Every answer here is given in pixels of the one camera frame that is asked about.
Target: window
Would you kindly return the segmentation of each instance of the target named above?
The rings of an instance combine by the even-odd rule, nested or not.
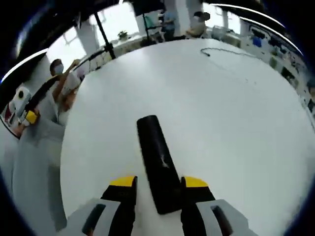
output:
[[[213,26],[223,27],[222,8],[212,6],[208,3],[203,3],[203,11],[211,15],[210,20],[206,21],[206,26],[213,28]]]
[[[46,54],[49,62],[61,59],[65,70],[72,64],[74,59],[81,59],[85,55],[86,52],[74,27],[58,38],[49,47]]]
[[[126,31],[128,35],[139,33],[139,28],[130,3],[122,3],[108,7],[98,13],[99,19],[105,31],[108,41],[117,40],[120,31]],[[98,43],[104,45],[105,41],[97,26],[94,16],[90,17],[90,24],[94,25]]]
[[[232,12],[227,12],[228,28],[237,34],[241,34],[241,20],[239,16]]]

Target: potted plant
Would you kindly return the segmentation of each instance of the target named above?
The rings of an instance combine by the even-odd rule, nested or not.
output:
[[[118,38],[120,41],[126,41],[128,39],[128,33],[126,31],[120,31],[118,34]]]

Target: white table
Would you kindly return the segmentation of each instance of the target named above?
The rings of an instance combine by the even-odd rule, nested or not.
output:
[[[138,176],[139,235],[182,236],[180,213],[157,214],[136,121],[155,114],[179,176],[206,181],[261,236],[280,235],[314,173],[315,133],[291,85],[264,62],[212,39],[145,47],[92,72],[69,115],[61,156],[66,216],[110,180]]]

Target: face mask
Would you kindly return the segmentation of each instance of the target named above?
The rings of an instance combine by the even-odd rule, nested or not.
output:
[[[54,69],[56,75],[61,75],[63,73],[63,65],[59,64]]]

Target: black pole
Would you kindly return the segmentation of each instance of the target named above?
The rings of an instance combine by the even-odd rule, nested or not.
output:
[[[145,28],[146,33],[147,33],[147,40],[150,41],[149,32],[148,32],[148,26],[147,26],[147,21],[146,21],[146,18],[144,17],[144,13],[142,13],[142,18],[143,18],[143,22],[144,22],[144,28]]]
[[[116,56],[115,56],[114,51],[113,51],[113,45],[108,42],[108,39],[107,39],[107,37],[106,37],[106,34],[105,34],[104,29],[103,29],[103,27],[102,27],[102,24],[100,23],[100,20],[99,20],[99,17],[98,17],[97,12],[94,13],[94,16],[95,16],[97,25],[98,25],[98,27],[99,27],[99,30],[100,30],[100,32],[102,33],[102,36],[103,36],[103,38],[104,38],[104,40],[105,40],[106,49],[108,50],[108,52],[109,52],[110,56],[112,57],[112,59],[115,59]]]

